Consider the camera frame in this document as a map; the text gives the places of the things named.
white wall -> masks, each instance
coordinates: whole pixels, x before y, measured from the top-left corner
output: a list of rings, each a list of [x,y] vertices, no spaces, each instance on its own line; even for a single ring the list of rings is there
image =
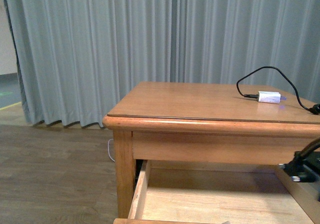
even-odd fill
[[[0,0],[0,75],[17,72],[16,53],[3,1]]]

power adapter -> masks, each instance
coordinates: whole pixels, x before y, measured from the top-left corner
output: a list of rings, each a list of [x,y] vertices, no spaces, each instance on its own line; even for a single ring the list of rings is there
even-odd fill
[[[281,96],[279,92],[267,92],[259,91],[258,102],[260,103],[280,103],[281,100],[286,100],[287,98]]]
[[[299,105],[304,108],[305,110],[313,113],[313,114],[320,114],[320,104],[315,104],[313,107],[311,108],[307,108],[305,107],[302,103],[301,103],[301,100],[300,100],[300,97],[299,97],[299,94],[298,94],[298,90],[297,88],[295,87],[295,85],[285,76],[284,73],[282,73],[282,71],[276,67],[273,67],[273,66],[263,66],[261,68],[258,68],[256,69],[255,71],[251,72],[250,74],[246,75],[245,77],[239,79],[236,83],[236,88],[239,92],[239,94],[245,98],[254,98],[256,99],[258,102],[263,102],[263,103],[280,103],[281,100],[286,100],[286,97],[283,97],[280,95],[280,93],[278,92],[265,92],[265,91],[259,91],[259,94],[243,94],[241,93],[240,89],[239,89],[239,83],[248,78],[250,75],[258,72],[259,70],[261,69],[264,69],[264,68],[270,68],[270,69],[275,69],[276,71],[278,71],[283,78],[285,78],[286,81],[288,81],[288,83],[292,86],[292,88],[294,89],[295,91],[295,95],[296,95],[296,99],[299,103]]]

table apron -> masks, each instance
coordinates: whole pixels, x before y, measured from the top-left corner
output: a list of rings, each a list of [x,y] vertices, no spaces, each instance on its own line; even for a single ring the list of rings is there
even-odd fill
[[[133,132],[134,159],[276,165],[312,138]]]

table leg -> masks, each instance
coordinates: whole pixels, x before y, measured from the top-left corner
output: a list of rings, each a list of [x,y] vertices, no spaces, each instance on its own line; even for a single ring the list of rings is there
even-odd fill
[[[128,218],[134,196],[136,161],[133,158],[132,132],[114,131],[114,153],[118,217]]]

table edge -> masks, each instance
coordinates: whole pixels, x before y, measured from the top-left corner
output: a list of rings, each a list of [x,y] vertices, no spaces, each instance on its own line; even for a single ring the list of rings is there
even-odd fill
[[[315,123],[114,117],[108,115],[103,118],[102,123],[111,130],[308,138],[320,136],[320,124]]]

